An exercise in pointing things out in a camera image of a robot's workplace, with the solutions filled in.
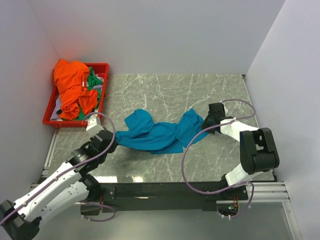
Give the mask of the blue t shirt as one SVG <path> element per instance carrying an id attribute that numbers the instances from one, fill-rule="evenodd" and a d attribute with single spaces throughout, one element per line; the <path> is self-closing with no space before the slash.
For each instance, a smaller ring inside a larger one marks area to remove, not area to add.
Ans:
<path id="1" fill-rule="evenodd" d="M 153 155 L 182 153 L 202 130 L 204 122 L 194 109 L 186 111 L 178 123 L 155 123 L 152 116 L 143 109 L 135 110 L 124 121 L 128 130 L 116 132 L 117 143 Z"/>

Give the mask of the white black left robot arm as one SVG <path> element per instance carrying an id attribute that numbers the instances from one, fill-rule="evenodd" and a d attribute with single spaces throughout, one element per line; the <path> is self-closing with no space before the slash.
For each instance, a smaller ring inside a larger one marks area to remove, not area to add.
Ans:
<path id="1" fill-rule="evenodd" d="M 74 150 L 54 174 L 15 201 L 0 205 L 0 225 L 12 240 L 32 240 L 40 226 L 76 202 L 100 201 L 101 183 L 90 174 L 117 147 L 115 134 L 101 130 Z"/>

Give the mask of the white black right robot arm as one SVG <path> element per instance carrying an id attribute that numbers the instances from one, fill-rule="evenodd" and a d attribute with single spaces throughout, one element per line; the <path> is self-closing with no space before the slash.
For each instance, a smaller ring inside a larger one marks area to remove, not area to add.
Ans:
<path id="1" fill-rule="evenodd" d="M 207 192 L 207 195 L 220 194 L 222 198 L 230 200 L 237 194 L 237 187 L 248 184 L 254 177 L 276 169 L 280 164 L 272 131 L 227 116 L 222 102 L 208 105 L 208 114 L 201 129 L 211 134 L 226 135 L 239 142 L 240 163 L 221 178 L 219 190 Z"/>

